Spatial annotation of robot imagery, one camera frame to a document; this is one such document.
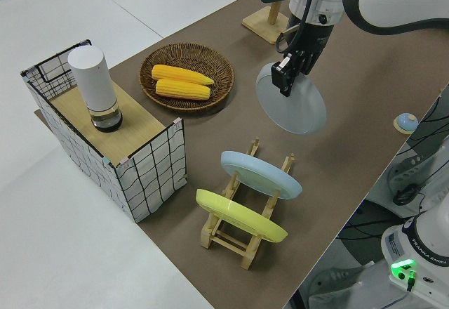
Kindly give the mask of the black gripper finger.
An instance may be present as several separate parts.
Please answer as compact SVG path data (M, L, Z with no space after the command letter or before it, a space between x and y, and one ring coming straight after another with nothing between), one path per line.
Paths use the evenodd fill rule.
M272 83L285 97L291 94L293 82L298 73L299 52L287 53L282 61L271 66Z
M304 53L302 55L302 60L300 61L300 72L304 75L308 75L317 60L318 53Z

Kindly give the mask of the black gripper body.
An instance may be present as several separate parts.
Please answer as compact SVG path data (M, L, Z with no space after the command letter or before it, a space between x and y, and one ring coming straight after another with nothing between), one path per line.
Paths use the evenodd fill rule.
M288 34L288 52L321 53L325 48L333 26L306 23L302 30Z

